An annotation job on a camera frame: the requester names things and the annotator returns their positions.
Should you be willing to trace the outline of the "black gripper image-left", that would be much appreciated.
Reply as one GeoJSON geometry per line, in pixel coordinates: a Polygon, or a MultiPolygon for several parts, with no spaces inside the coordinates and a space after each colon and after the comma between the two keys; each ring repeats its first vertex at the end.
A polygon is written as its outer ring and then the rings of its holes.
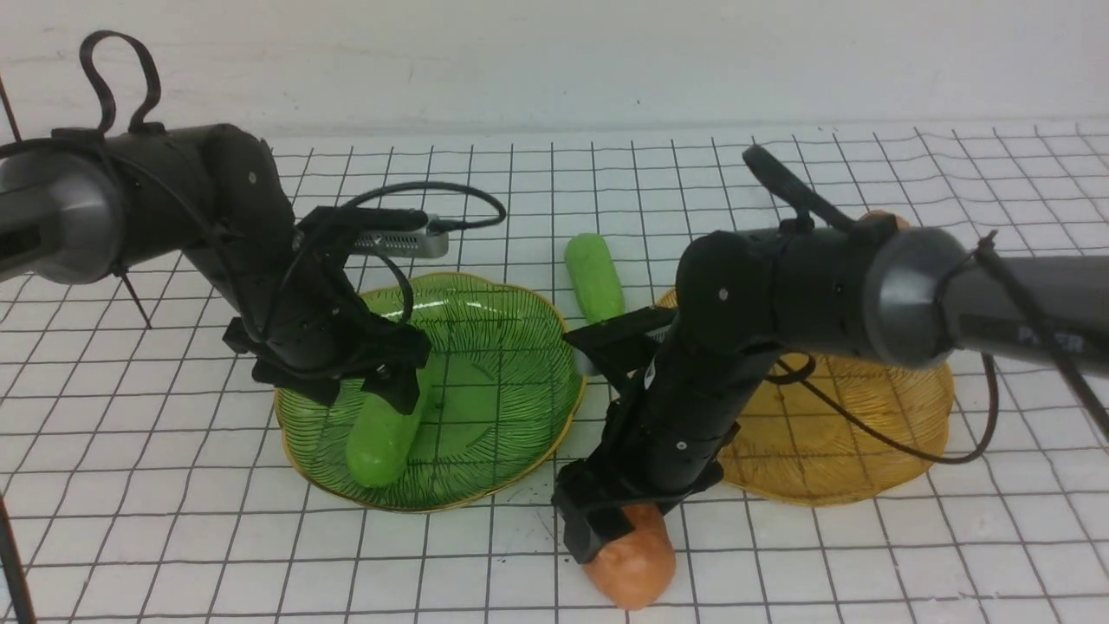
{"type": "Polygon", "coordinates": [[[317,206],[293,226],[277,264],[247,284],[247,303],[269,333],[250,337],[234,317],[224,331],[230,350],[255,356],[254,380],[288,388],[321,406],[338,399],[346,380],[379,396],[400,415],[421,398],[431,355],[426,333],[372,311],[340,276],[340,208],[317,206]]]}

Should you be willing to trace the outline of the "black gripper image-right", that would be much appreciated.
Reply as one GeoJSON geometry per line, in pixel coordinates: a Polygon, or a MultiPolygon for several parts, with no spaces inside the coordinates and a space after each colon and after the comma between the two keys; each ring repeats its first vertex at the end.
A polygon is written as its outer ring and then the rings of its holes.
{"type": "Polygon", "coordinates": [[[780,352],[771,330],[678,311],[645,367],[606,379],[618,398],[600,442],[558,471],[552,494],[578,564],[632,532],[625,507],[654,504],[667,513],[721,481],[718,451],[736,436],[737,412],[780,352]]]}

